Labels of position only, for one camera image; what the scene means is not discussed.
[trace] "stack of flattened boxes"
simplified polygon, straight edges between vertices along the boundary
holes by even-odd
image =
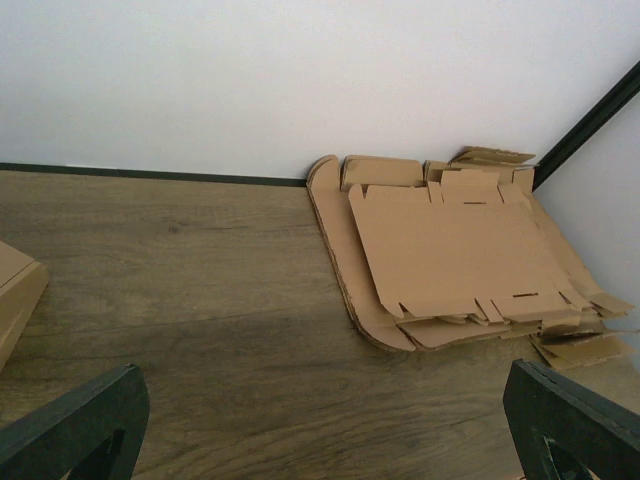
[[[557,369],[631,351],[603,320],[633,306],[598,287],[532,195],[532,157],[470,147],[424,167],[315,164],[309,194],[365,337],[413,351],[531,335]]]

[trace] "cardboard box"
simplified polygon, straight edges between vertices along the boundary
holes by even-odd
[[[48,281],[44,265],[0,242],[0,371]]]
[[[632,308],[597,286],[532,196],[530,158],[473,147],[424,167],[316,163],[309,193],[351,318],[370,341],[407,351],[529,334],[595,341],[602,319]]]

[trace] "wooden floor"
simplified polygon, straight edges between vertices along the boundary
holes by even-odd
[[[0,423],[138,364],[137,479],[512,479],[524,339],[390,354],[351,326],[306,190],[0,172],[0,239],[51,283],[0,374]],[[640,411],[628,360],[569,373]]]

